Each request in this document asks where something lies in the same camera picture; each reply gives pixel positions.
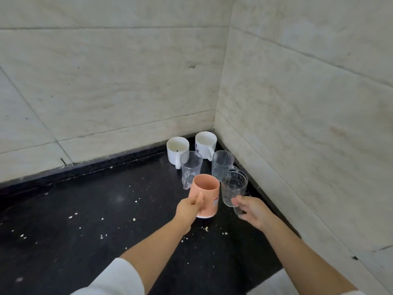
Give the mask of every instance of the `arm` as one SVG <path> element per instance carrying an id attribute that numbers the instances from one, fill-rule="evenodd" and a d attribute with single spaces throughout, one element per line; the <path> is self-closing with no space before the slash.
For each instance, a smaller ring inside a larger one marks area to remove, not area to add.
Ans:
<path id="1" fill-rule="evenodd" d="M 138 272 L 145 294 L 153 287 L 183 235 L 190 230 L 202 203 L 201 195 L 195 203 L 189 198 L 181 200 L 173 220 L 120 256 Z"/>
<path id="2" fill-rule="evenodd" d="M 296 236 L 262 200 L 237 196 L 233 204 L 246 212 L 239 218 L 261 230 L 300 295 L 337 295 L 357 290 L 335 268 Z"/>

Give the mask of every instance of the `white shirt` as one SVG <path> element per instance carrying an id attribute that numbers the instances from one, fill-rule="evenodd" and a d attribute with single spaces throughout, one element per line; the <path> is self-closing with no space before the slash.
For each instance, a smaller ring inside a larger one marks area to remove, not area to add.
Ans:
<path id="1" fill-rule="evenodd" d="M 143 282 L 135 268 L 126 260 L 116 258 L 90 284 L 72 295 L 145 295 Z M 364 295 L 360 291 L 342 295 Z"/>

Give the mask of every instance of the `clear glass mug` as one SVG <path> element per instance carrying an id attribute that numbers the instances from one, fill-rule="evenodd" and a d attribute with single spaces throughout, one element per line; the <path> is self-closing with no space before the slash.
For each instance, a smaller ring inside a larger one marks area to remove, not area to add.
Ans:
<path id="1" fill-rule="evenodd" d="M 225 205 L 233 207 L 236 214 L 241 214 L 241 207 L 234 207 L 232 198 L 237 195 L 244 195 L 248 184 L 247 175 L 238 168 L 230 169 L 221 182 L 222 200 Z"/>
<path id="2" fill-rule="evenodd" d="M 234 161 L 235 157 L 232 153 L 225 150 L 216 151 L 211 163 L 211 174 L 216 177 L 218 181 L 222 182 L 230 169 L 238 169 L 233 165 Z"/>
<path id="3" fill-rule="evenodd" d="M 200 174 L 203 158 L 195 151 L 183 153 L 180 157 L 182 165 L 182 183 L 184 189 L 189 189 L 193 183 L 194 177 Z"/>

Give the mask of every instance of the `white ceramic mug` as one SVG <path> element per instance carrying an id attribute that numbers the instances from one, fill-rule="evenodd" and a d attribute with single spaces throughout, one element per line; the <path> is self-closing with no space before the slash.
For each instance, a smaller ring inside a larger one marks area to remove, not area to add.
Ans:
<path id="1" fill-rule="evenodd" d="M 204 159 L 211 161 L 216 149 L 216 144 L 216 135 L 209 131 L 201 131 L 195 136 L 195 151 L 198 152 Z"/>
<path id="2" fill-rule="evenodd" d="M 190 143 L 187 139 L 181 136 L 176 136 L 169 139 L 167 142 L 168 159 L 171 164 L 176 166 L 177 169 L 181 168 L 180 156 L 190 151 Z"/>

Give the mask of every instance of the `tiled wall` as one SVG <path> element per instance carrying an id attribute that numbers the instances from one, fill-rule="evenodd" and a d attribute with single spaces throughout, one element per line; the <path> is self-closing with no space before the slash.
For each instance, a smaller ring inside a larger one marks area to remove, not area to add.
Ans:
<path id="1" fill-rule="evenodd" d="M 0 0 L 0 182 L 212 128 L 232 0 Z"/>
<path id="2" fill-rule="evenodd" d="M 392 11 L 234 0 L 214 126 L 304 240 L 369 294 L 393 294 Z"/>

